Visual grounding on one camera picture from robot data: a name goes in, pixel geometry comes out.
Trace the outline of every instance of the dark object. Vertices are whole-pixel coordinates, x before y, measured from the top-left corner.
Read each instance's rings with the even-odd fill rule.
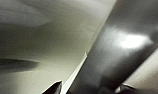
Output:
[[[0,74],[31,70],[38,64],[34,61],[0,58]]]
[[[114,92],[158,47],[158,0],[117,0],[67,94]]]
[[[60,94],[61,88],[62,88],[62,81],[56,82],[42,94]]]

